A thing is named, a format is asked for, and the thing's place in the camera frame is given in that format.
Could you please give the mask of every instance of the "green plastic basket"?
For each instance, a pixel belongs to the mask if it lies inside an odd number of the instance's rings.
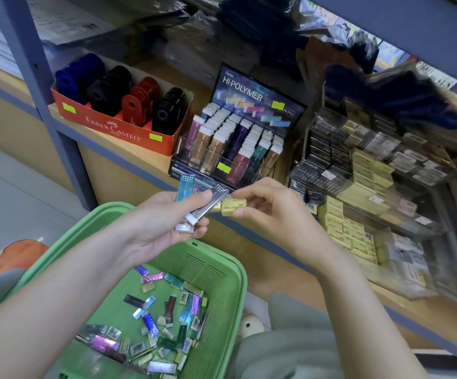
[[[38,261],[22,276],[7,297],[34,279],[57,258],[78,242],[102,229],[134,206],[128,203],[113,202],[99,206],[76,226],[63,235]],[[222,379],[232,354],[233,344],[243,312],[244,299],[248,285],[246,272],[241,263],[229,254],[199,241],[178,243],[145,264],[151,273],[165,271],[181,280],[186,280],[205,292],[208,298],[209,318],[195,349],[191,349],[181,379]],[[163,315],[165,302],[171,293],[181,293],[165,281],[155,282],[155,289],[146,294],[141,291],[140,274],[132,270],[109,293],[104,302],[90,318],[88,323],[112,325],[121,330],[122,337],[131,337],[131,345],[146,341],[140,329],[142,320],[132,317],[135,308],[123,302],[129,293],[146,299],[153,295],[156,301],[149,308],[153,319]],[[177,319],[183,306],[175,306],[174,322],[171,329],[177,336]],[[173,360],[175,352],[166,359]],[[123,366],[105,356],[101,356],[78,341],[71,344],[60,356],[61,373],[72,378],[142,378],[142,374],[124,369]]]

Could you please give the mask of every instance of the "person's right hand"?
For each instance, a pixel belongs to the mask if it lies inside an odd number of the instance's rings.
[[[314,219],[297,193],[275,179],[263,178],[232,193],[246,198],[247,207],[234,211],[235,218],[254,222],[276,244],[298,259],[316,263],[325,248],[335,248],[325,230]]]

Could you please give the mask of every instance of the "person's left hand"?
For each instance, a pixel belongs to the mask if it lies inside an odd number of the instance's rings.
[[[124,248],[133,266],[147,262],[175,243],[200,238],[206,234],[209,219],[202,218],[195,232],[179,233],[176,225],[183,217],[211,200],[211,190],[192,194],[176,202],[176,192],[162,191],[130,210],[108,226],[124,237]]]

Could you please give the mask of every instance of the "forearm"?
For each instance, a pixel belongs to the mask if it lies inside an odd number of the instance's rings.
[[[0,377],[44,374],[131,268],[122,249],[106,228],[0,305]]]
[[[358,263],[330,239],[322,248],[328,258],[310,265],[316,267],[346,378],[428,378]]]

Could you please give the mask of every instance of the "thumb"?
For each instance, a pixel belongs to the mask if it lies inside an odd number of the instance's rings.
[[[211,190],[202,191],[196,194],[192,194],[186,197],[184,200],[174,203],[175,210],[179,217],[184,216],[190,211],[194,211],[200,207],[203,207],[209,203],[212,197]]]
[[[270,216],[264,214],[262,211],[252,208],[250,206],[241,207],[234,211],[232,214],[234,218],[243,218],[249,219],[250,221],[256,223],[258,226],[263,229],[267,229],[270,225]]]

